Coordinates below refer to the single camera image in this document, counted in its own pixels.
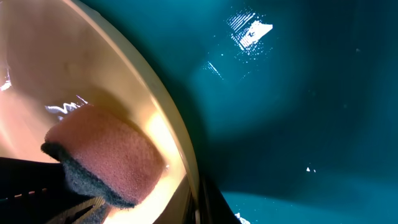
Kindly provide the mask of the teal plastic tray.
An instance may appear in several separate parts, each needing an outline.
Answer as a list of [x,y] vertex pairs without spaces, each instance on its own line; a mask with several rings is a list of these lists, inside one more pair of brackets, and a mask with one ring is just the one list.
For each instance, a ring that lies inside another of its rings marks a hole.
[[252,223],[397,222],[397,2],[91,0]]

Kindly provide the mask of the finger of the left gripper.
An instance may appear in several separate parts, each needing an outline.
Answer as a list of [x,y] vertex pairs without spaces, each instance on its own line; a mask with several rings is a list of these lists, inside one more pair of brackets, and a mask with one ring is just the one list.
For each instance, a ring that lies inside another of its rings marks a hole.
[[104,200],[70,190],[61,164],[1,158],[1,224],[103,223],[105,217]]

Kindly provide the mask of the pink and green sponge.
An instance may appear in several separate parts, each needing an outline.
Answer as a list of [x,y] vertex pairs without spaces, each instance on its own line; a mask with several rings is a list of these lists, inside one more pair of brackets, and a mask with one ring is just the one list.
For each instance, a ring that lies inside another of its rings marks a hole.
[[41,150],[59,161],[76,193],[133,208],[155,188],[165,162],[147,137],[106,110],[85,105],[45,135]]

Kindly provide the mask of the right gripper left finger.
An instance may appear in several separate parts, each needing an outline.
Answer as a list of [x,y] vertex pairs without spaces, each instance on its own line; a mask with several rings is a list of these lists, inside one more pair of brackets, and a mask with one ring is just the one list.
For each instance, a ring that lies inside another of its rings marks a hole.
[[196,224],[197,195],[185,175],[154,224]]

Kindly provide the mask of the yellow-green plate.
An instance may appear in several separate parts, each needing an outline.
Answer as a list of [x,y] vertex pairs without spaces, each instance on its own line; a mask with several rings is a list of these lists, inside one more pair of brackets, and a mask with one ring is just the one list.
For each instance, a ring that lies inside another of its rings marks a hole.
[[107,223],[154,223],[185,175],[197,195],[192,142],[178,109],[139,51],[80,1],[1,2],[1,155],[50,162],[45,133],[75,108],[102,106],[144,133],[165,169],[137,207]]

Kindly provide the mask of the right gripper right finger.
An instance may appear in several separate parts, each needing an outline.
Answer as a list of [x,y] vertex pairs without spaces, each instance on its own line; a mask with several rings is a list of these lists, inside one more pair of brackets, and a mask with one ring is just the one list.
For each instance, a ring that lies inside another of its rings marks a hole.
[[216,184],[204,175],[200,177],[199,211],[201,224],[241,224]]

